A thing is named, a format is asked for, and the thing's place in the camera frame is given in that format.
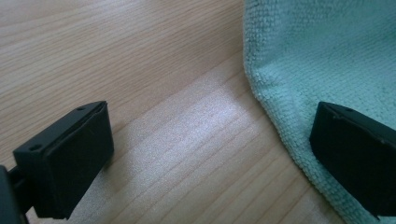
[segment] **black plastic part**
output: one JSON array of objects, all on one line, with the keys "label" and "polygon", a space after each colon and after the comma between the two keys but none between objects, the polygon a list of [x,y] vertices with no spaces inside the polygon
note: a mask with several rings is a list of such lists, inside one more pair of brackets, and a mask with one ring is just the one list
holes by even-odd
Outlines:
[{"label": "black plastic part", "polygon": [[312,150],[334,178],[375,217],[396,216],[396,132],[363,114],[320,102]]},{"label": "black plastic part", "polygon": [[6,167],[0,165],[0,223],[23,224],[25,215],[20,210]]},{"label": "black plastic part", "polygon": [[69,218],[113,151],[106,102],[71,111],[14,150],[37,215]]}]

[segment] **tabletop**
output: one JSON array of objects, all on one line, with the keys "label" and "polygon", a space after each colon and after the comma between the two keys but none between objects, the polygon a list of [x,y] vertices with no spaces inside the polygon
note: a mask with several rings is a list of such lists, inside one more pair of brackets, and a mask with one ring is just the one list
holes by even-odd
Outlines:
[{"label": "tabletop", "polygon": [[343,223],[292,162],[243,68],[242,0],[0,3],[0,163],[108,102],[115,154],[69,220]]}]

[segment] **wooden table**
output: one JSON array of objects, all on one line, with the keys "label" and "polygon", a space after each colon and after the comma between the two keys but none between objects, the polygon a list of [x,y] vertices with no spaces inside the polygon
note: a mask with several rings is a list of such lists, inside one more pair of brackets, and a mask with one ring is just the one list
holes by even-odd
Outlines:
[{"label": "wooden table", "polygon": [[90,102],[114,133],[72,217],[32,223],[343,222],[250,92],[242,0],[0,4],[0,163]]}]

